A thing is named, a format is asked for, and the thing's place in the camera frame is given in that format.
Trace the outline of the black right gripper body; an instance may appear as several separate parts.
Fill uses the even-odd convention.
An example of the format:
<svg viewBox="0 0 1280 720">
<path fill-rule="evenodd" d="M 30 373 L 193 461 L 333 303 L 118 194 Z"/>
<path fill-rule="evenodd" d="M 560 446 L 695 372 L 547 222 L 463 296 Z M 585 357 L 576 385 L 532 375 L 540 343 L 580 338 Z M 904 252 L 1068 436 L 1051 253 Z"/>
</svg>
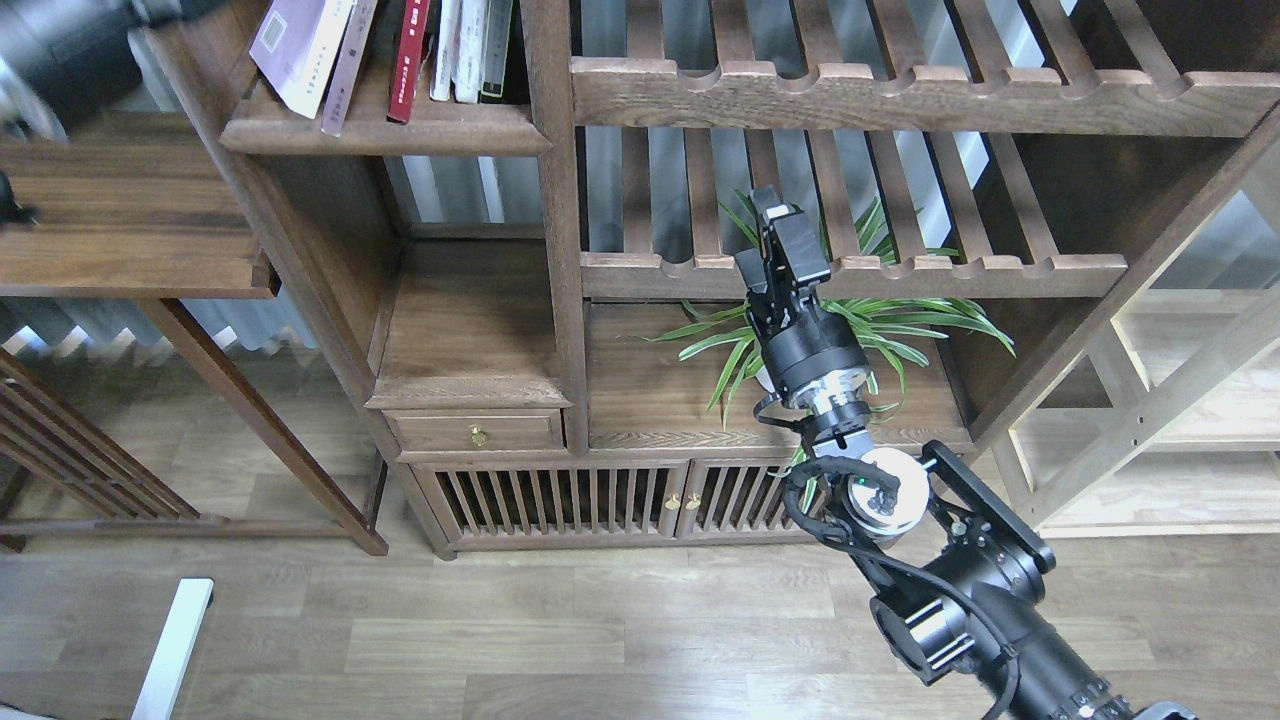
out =
<svg viewBox="0 0 1280 720">
<path fill-rule="evenodd" d="M 773 389 L 754 409 L 780 401 L 808 413 L 869 413 L 861 397 L 870 370 L 849 322 L 826 311 L 820 282 L 748 281 L 748 322 Z"/>
</svg>

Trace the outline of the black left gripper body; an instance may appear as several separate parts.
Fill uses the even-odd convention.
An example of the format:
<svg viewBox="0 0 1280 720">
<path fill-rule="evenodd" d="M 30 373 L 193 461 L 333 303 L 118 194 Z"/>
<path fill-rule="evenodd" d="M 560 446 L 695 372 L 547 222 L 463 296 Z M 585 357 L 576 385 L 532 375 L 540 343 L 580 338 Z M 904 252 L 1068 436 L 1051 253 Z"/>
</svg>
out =
<svg viewBox="0 0 1280 720">
<path fill-rule="evenodd" d="M 3 132 L 64 141 L 141 82 L 129 35 L 219 1 L 4 1 Z"/>
</svg>

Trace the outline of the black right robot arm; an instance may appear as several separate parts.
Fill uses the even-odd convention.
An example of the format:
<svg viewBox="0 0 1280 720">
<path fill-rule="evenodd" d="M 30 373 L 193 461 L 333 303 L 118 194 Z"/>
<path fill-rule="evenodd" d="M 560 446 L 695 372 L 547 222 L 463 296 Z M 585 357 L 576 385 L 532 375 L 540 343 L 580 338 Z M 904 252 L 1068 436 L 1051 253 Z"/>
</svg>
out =
<svg viewBox="0 0 1280 720">
<path fill-rule="evenodd" d="M 1052 550 L 950 448 L 876 447 L 861 396 L 869 368 L 847 320 L 817 286 L 829 260 L 815 227 L 774 188 L 754 190 L 759 249 L 736 263 L 772 392 L 806 461 L 783 479 L 792 521 L 849 555 L 876 588 L 870 610 L 893 655 L 923 683 L 974 675 L 988 717 L 1189 719 L 1162 701 L 1134 710 L 1037 611 Z"/>
</svg>

